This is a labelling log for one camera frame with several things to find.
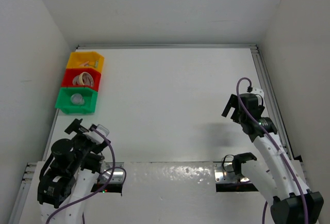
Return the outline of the grey tape roll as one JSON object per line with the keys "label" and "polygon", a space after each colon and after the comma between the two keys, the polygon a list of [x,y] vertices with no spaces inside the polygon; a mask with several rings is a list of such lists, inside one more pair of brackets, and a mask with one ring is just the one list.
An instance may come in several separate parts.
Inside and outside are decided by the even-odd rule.
{"label": "grey tape roll", "polygon": [[94,86],[94,79],[90,74],[80,74],[73,78],[72,80],[73,85],[80,85],[80,86]]}

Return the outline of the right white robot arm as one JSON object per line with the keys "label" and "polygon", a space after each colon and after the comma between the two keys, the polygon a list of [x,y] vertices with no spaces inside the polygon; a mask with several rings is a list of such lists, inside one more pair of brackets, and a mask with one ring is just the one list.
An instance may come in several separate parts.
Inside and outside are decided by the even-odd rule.
{"label": "right white robot arm", "polygon": [[277,128],[265,109],[261,95],[232,94],[223,110],[226,117],[233,108],[231,119],[242,127],[268,166],[264,170],[251,153],[233,156],[232,172],[248,178],[265,198],[274,223],[316,223],[324,199],[313,192],[301,179],[286,154]]}

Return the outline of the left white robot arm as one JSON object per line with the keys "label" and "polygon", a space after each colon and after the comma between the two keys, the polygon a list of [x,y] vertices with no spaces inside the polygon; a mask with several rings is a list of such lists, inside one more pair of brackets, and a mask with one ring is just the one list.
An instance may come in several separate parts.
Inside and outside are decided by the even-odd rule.
{"label": "left white robot arm", "polygon": [[104,166],[101,152],[107,147],[108,129],[102,125],[85,128],[75,119],[59,139],[43,165],[37,190],[42,223],[82,223],[85,201]]}

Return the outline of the beige tape roll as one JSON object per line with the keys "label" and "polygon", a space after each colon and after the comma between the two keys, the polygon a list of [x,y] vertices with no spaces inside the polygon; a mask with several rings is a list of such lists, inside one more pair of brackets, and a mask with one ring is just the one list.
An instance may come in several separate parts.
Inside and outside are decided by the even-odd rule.
{"label": "beige tape roll", "polygon": [[78,76],[77,83],[82,86],[94,86],[94,79],[88,72],[82,72]]}

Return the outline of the orange eraser cap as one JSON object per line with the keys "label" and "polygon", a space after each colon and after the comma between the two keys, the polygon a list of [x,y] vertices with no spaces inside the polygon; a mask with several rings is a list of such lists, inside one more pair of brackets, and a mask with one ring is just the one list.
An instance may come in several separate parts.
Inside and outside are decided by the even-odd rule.
{"label": "orange eraser cap", "polygon": [[80,67],[88,67],[89,66],[89,61],[85,61],[82,64],[79,65]]}

